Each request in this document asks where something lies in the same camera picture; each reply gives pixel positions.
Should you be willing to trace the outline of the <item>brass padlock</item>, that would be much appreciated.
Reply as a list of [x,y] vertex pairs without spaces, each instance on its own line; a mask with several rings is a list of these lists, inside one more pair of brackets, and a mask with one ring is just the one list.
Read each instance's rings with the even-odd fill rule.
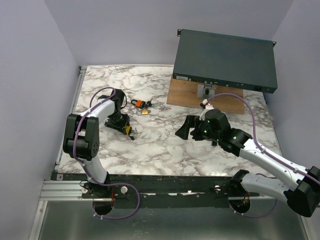
[[151,113],[151,110],[148,109],[148,108],[139,108],[139,109],[137,109],[137,111],[136,111],[136,114],[137,114],[138,116],[140,116],[140,115],[149,115],[150,113]]

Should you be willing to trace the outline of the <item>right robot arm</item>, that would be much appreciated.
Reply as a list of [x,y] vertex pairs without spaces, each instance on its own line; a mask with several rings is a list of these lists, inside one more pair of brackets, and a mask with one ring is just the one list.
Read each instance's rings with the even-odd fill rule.
[[306,168],[269,152],[247,132],[232,128],[219,109],[206,109],[201,115],[187,115],[175,132],[183,140],[211,141],[224,151],[246,159],[272,174],[258,176],[247,170],[238,171],[230,183],[230,191],[241,196],[259,193],[287,203],[297,214],[311,217],[320,204],[320,169]]

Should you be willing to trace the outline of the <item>yellow padlock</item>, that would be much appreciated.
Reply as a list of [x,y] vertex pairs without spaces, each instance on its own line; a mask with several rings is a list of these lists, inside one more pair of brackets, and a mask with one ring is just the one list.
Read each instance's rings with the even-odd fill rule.
[[125,130],[125,134],[131,139],[131,140],[135,140],[135,137],[133,136],[133,129],[130,125],[125,126],[124,128]]

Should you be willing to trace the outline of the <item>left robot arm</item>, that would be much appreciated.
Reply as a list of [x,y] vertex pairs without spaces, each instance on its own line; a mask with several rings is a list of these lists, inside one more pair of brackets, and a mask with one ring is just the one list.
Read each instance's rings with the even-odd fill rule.
[[133,129],[128,114],[122,113],[126,107],[126,94],[113,87],[104,87],[97,91],[111,90],[110,95],[101,95],[89,108],[80,113],[71,113],[66,119],[62,149],[71,158],[78,161],[87,175],[88,182],[94,184],[93,191],[101,198],[111,191],[109,173],[104,169],[98,157],[100,148],[100,125],[116,130],[134,140]]

